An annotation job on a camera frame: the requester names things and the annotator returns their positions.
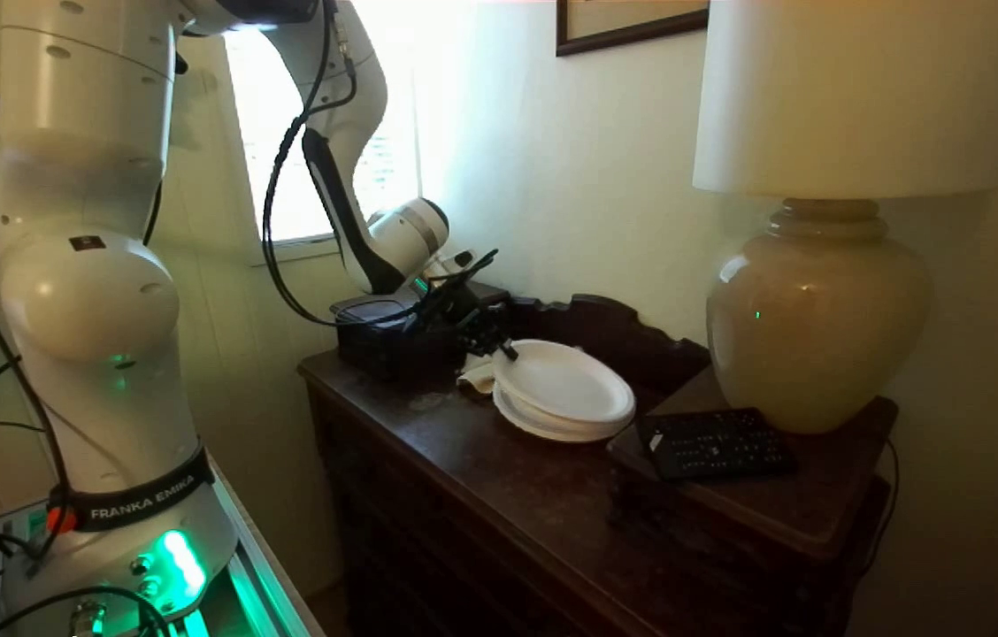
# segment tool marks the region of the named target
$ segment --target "black device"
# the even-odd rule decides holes
[[[639,446],[659,478],[719,483],[746,474],[788,474],[795,459],[762,410],[678,410],[645,415]]]
[[[475,285],[500,251],[435,285],[343,301],[335,352],[383,380],[409,380],[426,370],[452,372],[465,353],[493,353],[507,345],[507,291]]]

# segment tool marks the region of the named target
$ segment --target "stack of plates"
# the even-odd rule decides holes
[[[551,345],[514,340],[518,359],[494,353],[494,410],[528,436],[599,442],[632,417],[632,390],[599,359]]]

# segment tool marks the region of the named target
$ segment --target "white lamp shade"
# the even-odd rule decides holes
[[[998,0],[711,0],[693,185],[998,188]]]

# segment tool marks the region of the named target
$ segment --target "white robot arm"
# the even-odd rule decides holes
[[[109,583],[184,618],[232,553],[178,372],[178,291],[139,236],[167,172],[174,38],[259,21],[284,25],[278,52],[319,94],[304,154],[351,272],[397,291],[446,241],[433,203],[375,232],[357,216],[351,174],[387,85],[345,0],[4,3],[0,321],[60,450],[28,538],[41,555],[6,555],[4,614]]]
[[[199,3],[193,14],[191,34],[201,36],[244,21],[284,21],[284,28],[266,28],[266,36],[278,49],[301,97],[309,97],[301,113],[301,156],[338,241],[345,272],[375,294],[391,294],[407,275],[422,272],[449,236],[446,213],[427,200],[414,200],[367,228],[352,196],[360,148],[387,113],[387,80],[352,6],[345,0],[285,0],[259,10],[259,0],[227,0],[227,6]]]

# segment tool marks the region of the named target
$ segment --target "ceramic lamp base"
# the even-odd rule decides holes
[[[874,203],[784,203],[706,299],[713,380],[776,429],[846,424],[910,353],[932,301]]]

